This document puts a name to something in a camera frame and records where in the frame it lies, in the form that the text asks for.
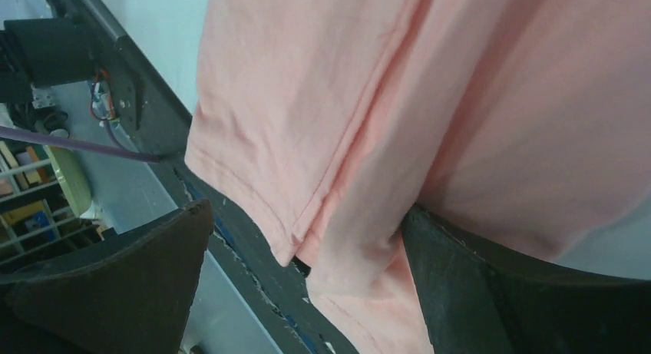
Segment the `pink fabric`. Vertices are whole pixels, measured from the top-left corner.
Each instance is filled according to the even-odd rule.
[[[359,352],[432,352],[419,201],[544,259],[651,185],[648,0],[210,0],[186,161]]]

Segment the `electrical wiring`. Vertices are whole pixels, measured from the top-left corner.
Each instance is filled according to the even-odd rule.
[[[107,134],[109,140],[111,140],[111,143],[113,143],[113,145],[115,145],[116,147],[119,147],[119,148],[124,149],[125,151],[128,151],[129,149],[127,149],[124,145],[122,145],[122,143],[120,143],[120,141],[118,141],[117,138],[115,137],[115,134],[113,133],[113,129],[111,128],[111,123],[105,121],[105,122],[102,122],[102,124],[104,125],[104,129],[106,130],[106,134]]]
[[[32,133],[27,130],[12,129],[10,127],[0,126],[0,137],[12,139],[14,141],[24,141],[26,143],[51,145],[54,147],[67,148],[76,151],[90,151],[99,154],[106,154],[114,157],[127,158],[129,160],[139,160],[142,162],[156,163],[160,161],[160,156],[156,154],[145,154],[133,151],[126,151],[121,147],[112,147],[107,145],[90,143],[87,141],[77,141],[66,137],[56,137],[54,135],[45,135]]]
[[[106,81],[107,84],[107,100],[108,100],[107,108],[109,112],[109,117],[99,117],[95,113],[95,109],[93,109],[93,98],[95,96],[95,89],[97,88],[97,84],[100,83],[100,77],[104,78],[104,81]],[[115,109],[113,107],[113,96],[111,94],[111,79],[109,74],[103,68],[97,70],[97,73],[95,74],[95,79],[93,80],[93,84],[91,84],[91,103],[88,109],[91,112],[91,116],[97,121],[112,121],[117,119],[117,115],[115,114]]]

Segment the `purple cable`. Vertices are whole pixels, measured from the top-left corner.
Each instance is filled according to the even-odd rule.
[[[108,138],[111,139],[111,142],[116,147],[122,148],[125,151],[128,151],[128,149],[126,147],[124,147],[124,145],[122,145],[122,143],[117,141],[117,138],[115,137],[115,134],[113,134],[113,129],[111,128],[111,123],[109,121],[102,121],[101,124],[104,125],[104,129],[106,130],[106,134],[107,134]]]
[[[128,160],[139,160],[141,162],[148,162],[150,164],[160,162],[160,157],[155,154],[144,154],[127,151],[122,146],[119,148],[109,147],[107,145],[88,143],[87,141],[76,141],[75,139],[68,139],[66,137],[55,137],[52,135],[37,134],[30,131],[11,129],[4,126],[0,126],[0,137],[13,139],[15,141],[26,141],[33,144],[52,145],[55,147],[74,149],[77,151],[90,151],[99,154],[106,154],[107,156],[126,158]]]

